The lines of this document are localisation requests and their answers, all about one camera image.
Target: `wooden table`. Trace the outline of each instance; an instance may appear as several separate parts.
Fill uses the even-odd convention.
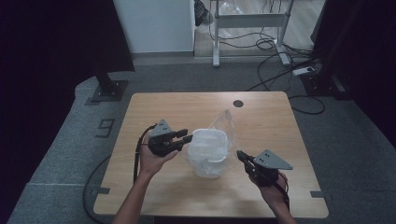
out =
[[[240,100],[242,107],[233,102]],[[284,92],[169,92],[134,94],[94,212],[116,214],[133,184],[134,149],[146,128],[165,119],[175,131],[207,128],[218,114],[230,109],[241,149],[252,156],[270,149],[294,169],[289,179],[290,211],[294,217],[324,218],[328,209],[303,139]],[[142,215],[182,217],[274,217],[259,190],[235,160],[220,178],[201,178],[189,165],[185,149],[165,164],[148,187]]]

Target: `hand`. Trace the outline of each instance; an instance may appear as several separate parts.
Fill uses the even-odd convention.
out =
[[[249,177],[251,182],[255,185],[254,179]],[[288,179],[286,178],[285,174],[279,172],[279,177],[276,183],[282,187],[282,189],[286,189],[286,182]],[[283,194],[274,186],[271,187],[259,187],[260,193],[262,194],[262,198],[265,200],[266,203],[270,206],[271,209],[275,209],[279,206],[286,205],[285,200],[283,198]]]
[[[177,150],[169,153],[165,157],[159,157],[157,155],[152,154],[151,150],[148,147],[149,142],[149,133],[146,134],[145,139],[143,140],[142,147],[140,148],[140,171],[139,176],[148,175],[149,177],[153,177],[157,174],[163,165],[172,160],[178,153]]]

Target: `person's right hand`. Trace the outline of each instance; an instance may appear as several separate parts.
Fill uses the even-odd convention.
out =
[[[253,178],[249,177],[251,182],[253,182],[256,186],[257,183],[254,181]],[[282,189],[286,190],[286,182],[288,179],[286,178],[285,174],[279,172],[279,177],[276,183],[282,187]],[[262,198],[265,200],[266,203],[270,206],[271,209],[275,209],[280,205],[286,205],[285,199],[283,198],[283,194],[275,187],[259,187],[260,193],[262,194]]]

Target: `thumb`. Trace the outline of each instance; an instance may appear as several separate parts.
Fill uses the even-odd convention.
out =
[[[172,151],[171,153],[169,153],[168,155],[166,155],[166,156],[163,158],[163,160],[164,160],[164,161],[170,161],[170,160],[172,160],[172,159],[177,155],[177,153],[178,153],[177,150]]]

